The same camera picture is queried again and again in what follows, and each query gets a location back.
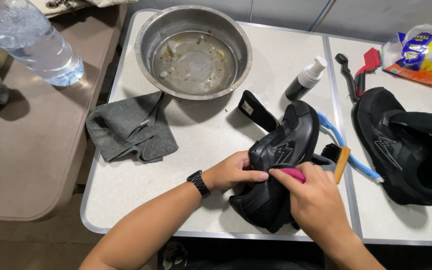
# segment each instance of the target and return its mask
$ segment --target person's right hand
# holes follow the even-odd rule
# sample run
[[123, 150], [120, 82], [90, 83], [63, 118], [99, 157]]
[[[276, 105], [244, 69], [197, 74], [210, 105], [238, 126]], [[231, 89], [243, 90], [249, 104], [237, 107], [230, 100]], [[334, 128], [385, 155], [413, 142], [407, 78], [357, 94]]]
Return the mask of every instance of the person's right hand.
[[360, 241], [346, 217], [333, 173], [310, 162], [296, 168], [306, 177], [304, 184], [279, 169], [269, 173], [289, 190], [291, 214], [301, 229], [328, 255], [350, 241]]

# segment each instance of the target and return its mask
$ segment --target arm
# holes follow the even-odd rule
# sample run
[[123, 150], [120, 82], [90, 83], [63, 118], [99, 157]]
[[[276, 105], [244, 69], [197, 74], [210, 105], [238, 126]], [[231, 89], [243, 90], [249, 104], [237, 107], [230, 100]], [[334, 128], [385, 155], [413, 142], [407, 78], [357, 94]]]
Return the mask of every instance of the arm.
[[269, 173], [289, 190], [291, 214], [301, 229], [340, 269], [385, 269], [351, 229], [333, 173], [309, 162], [296, 168], [306, 177], [304, 184], [279, 169]]
[[[248, 151], [237, 152], [201, 174], [210, 191], [239, 182], [266, 181], [268, 174], [250, 168]], [[129, 212], [99, 241], [79, 270], [134, 270], [144, 266], [201, 202], [192, 182], [159, 195]]]

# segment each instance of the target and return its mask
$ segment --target fingernail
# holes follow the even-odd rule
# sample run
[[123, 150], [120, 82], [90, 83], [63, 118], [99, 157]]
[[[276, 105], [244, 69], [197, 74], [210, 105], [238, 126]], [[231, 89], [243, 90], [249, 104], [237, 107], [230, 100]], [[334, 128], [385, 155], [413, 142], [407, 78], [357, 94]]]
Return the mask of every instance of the fingernail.
[[269, 178], [269, 175], [265, 172], [263, 172], [259, 175], [259, 180], [268, 180], [268, 178]]

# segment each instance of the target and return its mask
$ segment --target white table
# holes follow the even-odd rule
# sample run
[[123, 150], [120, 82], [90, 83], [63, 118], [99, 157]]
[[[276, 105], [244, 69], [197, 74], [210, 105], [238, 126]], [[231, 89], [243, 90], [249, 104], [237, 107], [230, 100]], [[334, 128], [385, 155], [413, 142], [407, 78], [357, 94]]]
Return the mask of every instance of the white table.
[[[158, 91], [136, 63], [134, 43], [142, 24], [157, 10], [143, 9], [133, 15], [123, 47], [110, 102]], [[380, 43], [286, 28], [239, 23], [248, 35], [253, 63], [244, 83], [224, 97], [207, 102], [166, 96], [165, 114], [179, 145], [164, 161], [143, 165], [132, 159], [105, 163], [97, 151], [81, 204], [81, 220], [96, 233], [106, 233], [125, 214], [179, 185], [196, 170], [204, 170], [233, 152], [246, 150], [265, 132], [239, 113], [237, 104], [244, 90], [255, 94], [267, 109], [281, 119], [289, 101], [283, 91], [316, 55], [328, 60], [325, 76], [303, 97], [328, 117], [347, 138], [353, 155], [370, 166], [367, 153], [351, 122], [352, 103], [337, 53], [345, 53], [354, 74], [363, 66], [363, 54]], [[381, 69], [366, 76], [366, 89], [384, 86], [408, 111], [432, 113], [432, 88]], [[316, 153], [333, 142], [320, 132]], [[353, 230], [365, 243], [432, 245], [432, 206], [397, 205], [382, 187], [347, 166], [339, 191]], [[245, 222], [229, 205], [232, 190], [213, 193], [176, 232], [176, 236], [310, 241], [290, 225], [276, 234]]]
[[[134, 49], [139, 29], [154, 13], [142, 10], [131, 19], [110, 102], [159, 91], [141, 72]], [[196, 170], [208, 169], [236, 151], [249, 149], [266, 132], [237, 109], [243, 91], [255, 94], [281, 120], [290, 103], [283, 94], [286, 87], [305, 66], [314, 63], [317, 55], [324, 57], [327, 53], [321, 35], [241, 24], [251, 42], [253, 61], [240, 87], [210, 101], [178, 100], [168, 95], [163, 100], [179, 150], [162, 162], [145, 165], [128, 157], [106, 163], [96, 152], [81, 205], [81, 219], [88, 229], [106, 233], [128, 212], [183, 183]], [[335, 123], [330, 89], [325, 72], [303, 101]], [[320, 132], [315, 152], [321, 153], [332, 142], [332, 136]], [[347, 184], [341, 179], [339, 190], [350, 217]], [[175, 235], [310, 241], [302, 230], [296, 231], [289, 224], [271, 234], [247, 223], [228, 203], [233, 194], [233, 190], [215, 192], [203, 200]]]
[[[338, 53], [344, 53], [349, 60], [348, 67], [355, 74], [364, 65], [363, 54], [371, 47], [380, 50], [381, 43], [360, 42], [338, 37], [329, 37], [334, 72], [334, 87], [339, 94], [341, 124], [351, 153], [364, 165], [371, 166], [368, 154], [354, 131], [351, 120], [353, 104], [348, 94], [346, 80], [341, 74], [341, 65], [334, 60]], [[424, 86], [381, 68], [366, 75], [366, 89], [384, 87], [391, 91], [408, 112], [432, 113], [432, 87]], [[354, 182], [355, 217], [360, 224], [365, 243], [395, 245], [432, 245], [432, 206], [399, 205], [391, 200], [382, 186], [370, 181], [361, 172], [351, 168]]]

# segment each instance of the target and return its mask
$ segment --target lightning bolt logo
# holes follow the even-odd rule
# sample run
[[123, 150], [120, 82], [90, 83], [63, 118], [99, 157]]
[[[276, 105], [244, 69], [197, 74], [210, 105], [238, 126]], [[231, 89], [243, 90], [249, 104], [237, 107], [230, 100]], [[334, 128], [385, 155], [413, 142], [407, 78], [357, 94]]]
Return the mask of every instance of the lightning bolt logo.
[[402, 171], [403, 169], [401, 169], [401, 166], [399, 166], [399, 164], [394, 159], [393, 155], [390, 153], [390, 150], [391, 152], [394, 151], [395, 148], [393, 144], [396, 144], [396, 142], [380, 136], [376, 136], [376, 137], [378, 138], [378, 140], [374, 141], [376, 147], [381, 151], [381, 153], [387, 158], [387, 160], [391, 164], [393, 164], [398, 170]]
[[289, 156], [291, 156], [291, 153], [293, 152], [293, 148], [289, 147], [288, 144], [283, 144], [278, 147], [274, 147], [275, 150], [277, 150], [274, 153], [275, 157], [275, 164], [284, 163]]

